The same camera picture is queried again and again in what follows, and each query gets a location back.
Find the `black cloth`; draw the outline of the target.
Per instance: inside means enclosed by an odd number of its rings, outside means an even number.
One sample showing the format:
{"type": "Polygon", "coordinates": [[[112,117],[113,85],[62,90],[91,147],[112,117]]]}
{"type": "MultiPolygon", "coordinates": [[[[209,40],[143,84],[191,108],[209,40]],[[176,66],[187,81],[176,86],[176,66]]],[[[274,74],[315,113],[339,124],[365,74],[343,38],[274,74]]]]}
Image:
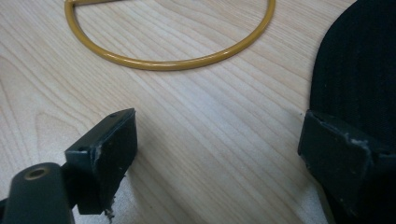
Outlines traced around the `black cloth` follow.
{"type": "MultiPolygon", "coordinates": [[[[318,50],[309,110],[396,150],[396,0],[356,0],[331,26],[318,50]]],[[[396,224],[396,218],[334,219],[396,224]]]]}

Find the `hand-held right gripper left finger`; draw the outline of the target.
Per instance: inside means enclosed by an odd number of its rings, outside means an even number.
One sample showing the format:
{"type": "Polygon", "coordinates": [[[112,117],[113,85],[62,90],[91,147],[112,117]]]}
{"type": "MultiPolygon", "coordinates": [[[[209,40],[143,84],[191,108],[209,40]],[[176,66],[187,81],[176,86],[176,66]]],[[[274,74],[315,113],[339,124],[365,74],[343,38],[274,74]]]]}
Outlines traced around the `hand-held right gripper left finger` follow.
{"type": "Polygon", "coordinates": [[[137,153],[135,110],[108,115],[65,152],[71,206],[82,215],[109,215],[120,182],[137,153]]]}

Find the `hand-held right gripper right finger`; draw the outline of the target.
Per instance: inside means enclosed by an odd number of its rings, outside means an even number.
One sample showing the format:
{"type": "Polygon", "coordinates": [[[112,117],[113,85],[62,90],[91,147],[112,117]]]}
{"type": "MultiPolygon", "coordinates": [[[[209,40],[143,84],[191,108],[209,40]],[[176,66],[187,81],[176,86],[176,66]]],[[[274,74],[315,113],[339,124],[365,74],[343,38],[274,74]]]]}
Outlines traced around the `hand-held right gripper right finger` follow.
{"type": "Polygon", "coordinates": [[[396,218],[396,150],[337,117],[309,110],[298,154],[335,218],[396,218]]]}

